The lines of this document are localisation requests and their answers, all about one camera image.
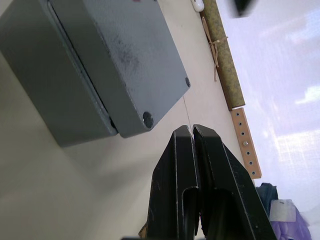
white label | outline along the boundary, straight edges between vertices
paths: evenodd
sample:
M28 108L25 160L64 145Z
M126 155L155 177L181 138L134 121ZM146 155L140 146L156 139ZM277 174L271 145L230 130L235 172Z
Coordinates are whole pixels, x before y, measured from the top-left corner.
M292 200L273 200L269 218L271 222L295 222L296 207Z

screw hole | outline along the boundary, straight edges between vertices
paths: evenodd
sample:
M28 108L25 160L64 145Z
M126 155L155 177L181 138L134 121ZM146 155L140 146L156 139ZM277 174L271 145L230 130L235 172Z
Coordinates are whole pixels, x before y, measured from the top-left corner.
M188 86L188 88L191 87L191 83L190 83L190 80L189 80L188 77L185 78L185 83L186 83L186 85Z
M154 119L152 118L151 113L148 112L148 111L145 111L145 112L143 113L143 116L142 116L142 117L143 117L144 125L145 125L148 129L152 128L152 126L154 125Z

black object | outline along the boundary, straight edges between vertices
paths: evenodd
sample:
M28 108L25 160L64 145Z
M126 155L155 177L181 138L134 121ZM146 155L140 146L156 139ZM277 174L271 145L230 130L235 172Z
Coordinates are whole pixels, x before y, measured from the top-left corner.
M146 238L275 240L248 172L212 129L175 130L154 169Z
M252 4L253 0L233 0L235 4L235 9L239 17L243 16L248 7Z
M278 200L278 191L277 186L273 186L270 183L262 183L261 186L255 188L260 199L266 214L270 215L271 201Z

purple fabric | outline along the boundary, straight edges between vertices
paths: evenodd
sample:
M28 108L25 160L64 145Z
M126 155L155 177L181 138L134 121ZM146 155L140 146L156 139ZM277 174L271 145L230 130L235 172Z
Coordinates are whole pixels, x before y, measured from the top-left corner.
M295 208L295 222L271 221L271 226L278 240L311 240L308 223Z

